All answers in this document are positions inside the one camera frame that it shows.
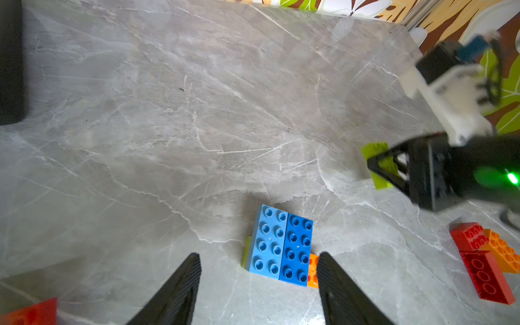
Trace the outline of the light blue lego brick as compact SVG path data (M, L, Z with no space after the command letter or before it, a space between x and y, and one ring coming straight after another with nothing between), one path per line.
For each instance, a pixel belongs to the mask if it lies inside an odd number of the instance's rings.
M288 213L263 204L253 228L246 269L250 273L280 277Z

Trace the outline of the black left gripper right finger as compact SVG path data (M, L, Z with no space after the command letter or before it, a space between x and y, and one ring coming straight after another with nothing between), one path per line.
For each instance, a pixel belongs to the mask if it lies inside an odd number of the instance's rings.
M391 324L392 321L327 252L317 268L325 324Z

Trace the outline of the aluminium frame post right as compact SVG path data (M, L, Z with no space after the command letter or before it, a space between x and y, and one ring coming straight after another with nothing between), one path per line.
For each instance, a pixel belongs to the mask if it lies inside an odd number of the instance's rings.
M409 11L401 25L408 30L418 27L419 24L433 11L440 0L421 0Z

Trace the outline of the orange upturned lego brick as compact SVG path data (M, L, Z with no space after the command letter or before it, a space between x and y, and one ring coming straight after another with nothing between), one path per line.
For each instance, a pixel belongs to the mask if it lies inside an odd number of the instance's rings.
M319 288L317 275L318 262L319 257L315 254L311 254L307 279L308 287Z

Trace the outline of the dark blue upturned lego brick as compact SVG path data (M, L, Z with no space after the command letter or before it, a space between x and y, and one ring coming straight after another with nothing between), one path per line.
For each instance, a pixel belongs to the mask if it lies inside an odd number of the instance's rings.
M289 214L279 280L307 286L314 222Z

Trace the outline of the long orange lego brick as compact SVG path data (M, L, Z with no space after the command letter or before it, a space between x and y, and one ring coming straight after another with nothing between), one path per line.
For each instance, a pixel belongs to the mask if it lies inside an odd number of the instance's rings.
M499 268L504 273L518 274L519 255L515 250L493 230L485 229L483 233L489 238L489 242L483 245L480 250L492 252Z

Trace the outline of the lime green lego brick front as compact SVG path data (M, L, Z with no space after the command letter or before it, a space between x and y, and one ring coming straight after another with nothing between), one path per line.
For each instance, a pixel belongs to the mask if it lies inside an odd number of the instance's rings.
M249 256L249 251L250 251L250 247L251 247L251 240L252 240L252 236L249 236L246 240L245 251L242 256L242 261L241 261L241 267L244 268L246 271L249 270L248 256Z

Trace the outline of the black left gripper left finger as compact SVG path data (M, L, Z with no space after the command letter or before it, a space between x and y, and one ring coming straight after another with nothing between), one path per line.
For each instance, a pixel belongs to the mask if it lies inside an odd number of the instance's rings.
M127 324L191 324L201 273L200 255L189 254L153 298Z

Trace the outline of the black plastic tool case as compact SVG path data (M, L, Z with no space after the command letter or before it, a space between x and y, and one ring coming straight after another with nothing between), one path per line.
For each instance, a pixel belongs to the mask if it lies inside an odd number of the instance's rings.
M1 0L1 124L22 121L24 103L23 9L21 1Z

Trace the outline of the long red lego brick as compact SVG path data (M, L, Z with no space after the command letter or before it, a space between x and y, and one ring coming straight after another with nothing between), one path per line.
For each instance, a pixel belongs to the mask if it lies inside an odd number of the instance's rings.
M489 242L485 228L477 222L460 223L452 228L454 240L480 299L512 305L516 302L505 274L490 251L480 248Z

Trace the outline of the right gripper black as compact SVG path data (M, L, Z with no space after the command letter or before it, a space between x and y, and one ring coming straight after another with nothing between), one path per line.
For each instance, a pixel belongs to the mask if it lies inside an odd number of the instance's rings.
M367 144L376 189L396 188L429 211L471 199L518 211L519 137L500 135L483 116L502 100L502 67L496 31L466 44L443 41L411 66L399 82L409 98L426 101L443 130L391 148L386 142ZM408 166L399 161L401 154L407 154Z

